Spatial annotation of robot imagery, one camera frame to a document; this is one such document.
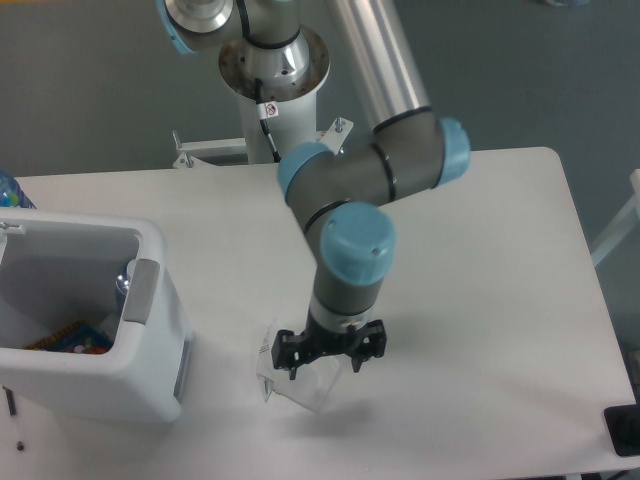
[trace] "white container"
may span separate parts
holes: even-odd
[[[0,209],[0,384],[65,414],[169,422],[193,331],[148,220]],[[120,315],[115,280],[136,259]],[[23,350],[76,320],[119,315],[102,355]]]

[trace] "white tabletop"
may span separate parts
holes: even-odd
[[[41,209],[147,217],[196,331],[171,425],[67,418],[18,398],[3,478],[502,479],[640,466],[602,411],[633,394],[557,155],[478,152],[463,179],[385,207],[397,258],[385,357],[324,413],[264,403],[260,336],[304,326],[314,262],[275,167],[25,178]]]

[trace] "silver metal tube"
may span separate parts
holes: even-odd
[[[165,0],[165,5],[178,25],[195,33],[215,32],[233,11],[233,0]]]
[[[392,0],[327,0],[355,69],[372,128],[429,106]]]
[[[256,78],[265,87],[282,87],[298,82],[309,67],[309,44],[304,35],[280,48],[258,48],[240,42],[238,68],[243,77],[255,85]]]

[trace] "black object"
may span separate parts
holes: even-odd
[[[409,118],[409,117],[412,117],[414,115],[418,115],[419,113],[432,112],[432,111],[433,110],[431,109],[431,106],[424,106],[424,107],[414,108],[413,110],[407,110],[406,112],[402,112],[402,113],[396,115],[395,117],[387,118],[384,122],[379,123],[378,125],[376,125],[373,128],[373,133],[376,134],[376,133],[380,132],[381,130],[384,130],[388,126],[393,125],[394,123],[397,123],[400,120],[404,120],[405,118]]]
[[[242,25],[242,36],[248,38],[251,36],[251,27],[249,26],[249,14],[244,0],[236,0],[238,6],[238,14],[240,15],[240,24]]]
[[[640,455],[640,405],[609,407],[604,418],[616,453],[621,457]]]
[[[307,233],[309,233],[309,230],[311,230],[311,227],[313,227],[313,224],[316,223],[316,221],[319,218],[321,218],[325,213],[329,213],[330,211],[335,210],[338,207],[341,207],[345,203],[349,203],[349,199],[338,200],[337,202],[331,202],[328,205],[325,205],[324,207],[318,209],[316,213],[311,215],[311,218],[307,220],[307,223],[304,225],[304,228],[302,229],[303,235],[306,237]]]
[[[618,480],[619,478],[624,477],[631,470],[622,470],[621,472],[616,473],[613,477],[609,477],[607,480]]]
[[[256,97],[256,105],[260,105],[263,103],[262,101],[262,85],[263,82],[261,79],[256,78],[254,96]],[[276,143],[273,140],[273,136],[271,136],[271,130],[269,130],[269,124],[266,120],[260,120],[260,128],[262,129],[262,133],[265,137],[267,137],[267,143],[269,144],[269,149],[271,150],[271,154],[273,155],[273,161],[275,163],[280,163],[281,157],[278,152],[278,148],[276,147]]]
[[[382,320],[372,320],[359,330],[334,333],[321,327],[309,314],[300,335],[291,330],[279,330],[271,350],[273,368],[289,371],[295,380],[297,369],[320,357],[345,354],[351,357],[353,371],[358,373],[363,362],[384,355],[387,334]]]
[[[257,42],[253,38],[251,38],[250,36],[246,36],[246,35],[244,36],[244,38],[247,40],[247,42],[249,42],[254,47],[261,48],[263,50],[277,50],[279,48],[286,47],[290,43],[293,43],[295,41],[295,39],[298,38],[298,35],[300,35],[300,29],[298,29],[298,31],[296,33],[294,33],[291,38],[288,38],[288,39],[283,40],[282,42],[278,42],[278,43]]]
[[[9,416],[15,417],[16,415],[18,415],[18,410],[16,409],[16,398],[13,395],[13,390],[7,387],[2,387],[2,388],[4,388],[4,393],[7,395],[7,404],[9,405]],[[18,449],[19,452],[22,452],[24,450],[24,443],[22,442],[22,440],[18,440],[16,442],[16,449]]]

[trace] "water bottle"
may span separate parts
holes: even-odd
[[[36,208],[20,184],[11,175],[0,170],[0,207]]]

